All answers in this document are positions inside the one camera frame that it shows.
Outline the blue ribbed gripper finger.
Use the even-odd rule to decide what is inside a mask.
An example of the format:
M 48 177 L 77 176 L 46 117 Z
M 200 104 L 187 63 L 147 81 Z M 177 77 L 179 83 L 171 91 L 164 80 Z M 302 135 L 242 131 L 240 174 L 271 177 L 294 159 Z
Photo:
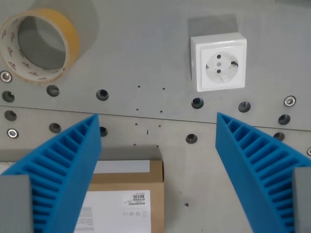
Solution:
M 93 114 L 3 172 L 30 178 L 34 232 L 74 232 L 101 150 L 99 117 Z
M 292 177 L 309 158 L 242 121 L 217 113 L 216 150 L 255 233 L 293 233 Z

